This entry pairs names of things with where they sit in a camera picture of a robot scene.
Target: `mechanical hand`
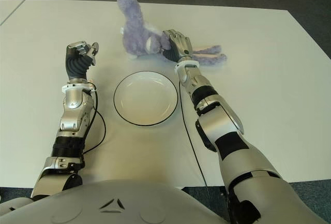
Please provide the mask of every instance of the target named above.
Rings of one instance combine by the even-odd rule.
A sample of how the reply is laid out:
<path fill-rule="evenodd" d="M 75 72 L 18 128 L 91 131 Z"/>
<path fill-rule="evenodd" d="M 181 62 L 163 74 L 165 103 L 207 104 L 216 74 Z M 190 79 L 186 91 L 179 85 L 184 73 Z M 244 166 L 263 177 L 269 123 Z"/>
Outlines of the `mechanical hand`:
<path fill-rule="evenodd" d="M 168 36 L 171 49 L 164 50 L 163 55 L 174 62 L 192 59 L 192 45 L 189 37 L 185 37 L 182 33 L 174 29 L 164 31 Z"/>

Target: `white bowl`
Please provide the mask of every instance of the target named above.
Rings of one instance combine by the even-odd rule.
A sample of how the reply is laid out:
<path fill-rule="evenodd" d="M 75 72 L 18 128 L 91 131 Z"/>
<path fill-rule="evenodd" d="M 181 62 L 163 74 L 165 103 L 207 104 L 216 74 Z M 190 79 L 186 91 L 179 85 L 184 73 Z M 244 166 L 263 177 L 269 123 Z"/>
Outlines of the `white bowl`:
<path fill-rule="evenodd" d="M 140 71 L 124 78 L 114 93 L 114 105 L 126 121 L 151 126 L 166 120 L 177 106 L 175 85 L 164 75 Z"/>

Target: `robotic hand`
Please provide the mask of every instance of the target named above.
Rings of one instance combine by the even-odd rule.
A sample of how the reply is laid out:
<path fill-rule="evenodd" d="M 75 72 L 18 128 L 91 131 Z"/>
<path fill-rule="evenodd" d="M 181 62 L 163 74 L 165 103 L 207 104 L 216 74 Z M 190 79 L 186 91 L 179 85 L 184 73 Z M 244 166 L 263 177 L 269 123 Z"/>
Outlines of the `robotic hand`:
<path fill-rule="evenodd" d="M 62 87 L 66 94 L 53 151 L 46 159 L 32 192 L 34 200 L 61 192 L 82 184 L 78 171 L 84 168 L 83 149 L 90 128 L 90 113 L 94 106 L 91 92 L 94 85 L 86 80 L 90 65 L 95 65 L 98 43 L 92 46 L 85 41 L 68 45 L 66 70 L 69 82 Z"/>
<path fill-rule="evenodd" d="M 163 55 L 178 62 L 175 72 L 199 116 L 197 131 L 204 145 L 218 153 L 231 223 L 325 223 L 244 139 L 238 116 L 201 75 L 199 63 L 191 60 L 190 39 L 173 29 L 165 34 L 171 50 Z"/>

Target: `purple plush toy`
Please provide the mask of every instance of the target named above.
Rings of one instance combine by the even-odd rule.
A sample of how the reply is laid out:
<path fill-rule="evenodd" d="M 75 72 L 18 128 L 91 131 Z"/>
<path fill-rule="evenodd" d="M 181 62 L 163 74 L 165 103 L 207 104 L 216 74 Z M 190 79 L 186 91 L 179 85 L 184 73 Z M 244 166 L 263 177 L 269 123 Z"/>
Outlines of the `purple plush toy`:
<path fill-rule="evenodd" d="M 144 22 L 138 0 L 117 0 L 117 4 L 126 18 L 121 33 L 123 34 L 123 45 L 129 58 L 161 53 L 162 49 L 170 49 L 170 43 L 165 33 Z M 226 60 L 226 56 L 220 52 L 220 46 L 195 50 L 193 51 L 193 59 L 201 64 L 213 65 Z"/>

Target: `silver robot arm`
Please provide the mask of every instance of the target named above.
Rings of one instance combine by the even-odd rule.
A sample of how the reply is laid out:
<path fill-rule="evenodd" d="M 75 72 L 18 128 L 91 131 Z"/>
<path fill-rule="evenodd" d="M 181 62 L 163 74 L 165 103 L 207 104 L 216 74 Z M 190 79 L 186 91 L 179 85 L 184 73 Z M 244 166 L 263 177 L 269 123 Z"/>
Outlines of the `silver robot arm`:
<path fill-rule="evenodd" d="M 86 72 L 95 65 L 98 43 L 85 41 L 67 47 L 66 70 L 69 82 L 62 87 L 64 113 L 53 145 L 52 154 L 45 161 L 31 198 L 39 200 L 65 189 L 82 184 L 78 171 L 85 166 L 83 149 L 90 128 L 90 113 L 94 106 Z"/>
<path fill-rule="evenodd" d="M 204 145 L 217 152 L 228 193 L 231 223 L 326 223 L 310 210 L 268 159 L 243 137 L 243 125 L 227 102 L 201 75 L 192 60 L 188 37 L 165 31 L 171 50 L 164 56 L 178 62 L 175 72 L 199 118 L 195 123 Z"/>

